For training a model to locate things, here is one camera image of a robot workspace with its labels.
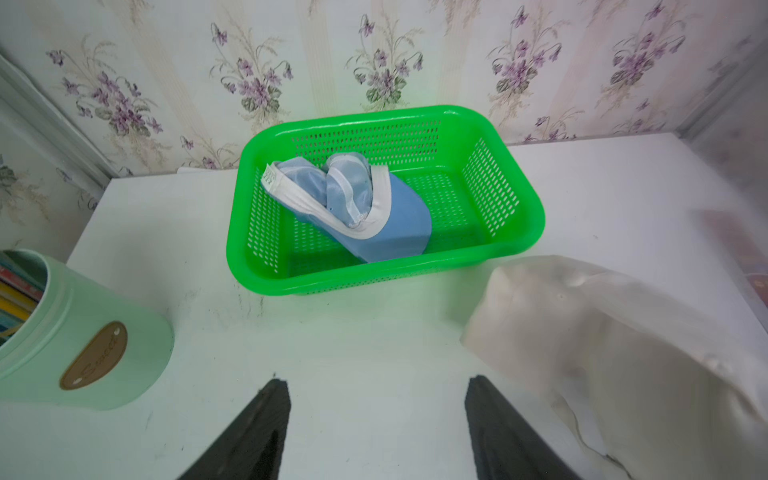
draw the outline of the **floral wallpaper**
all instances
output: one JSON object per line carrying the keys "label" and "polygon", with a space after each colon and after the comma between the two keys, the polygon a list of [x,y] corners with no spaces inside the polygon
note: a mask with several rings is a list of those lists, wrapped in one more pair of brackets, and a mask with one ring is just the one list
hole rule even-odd
{"label": "floral wallpaper", "polygon": [[66,261],[97,202],[0,125],[0,250],[30,248]]}
{"label": "floral wallpaper", "polygon": [[131,175],[235,168],[275,124],[430,104],[479,111],[510,144],[673,131],[757,46],[768,3],[27,0],[0,14],[4,55]]}

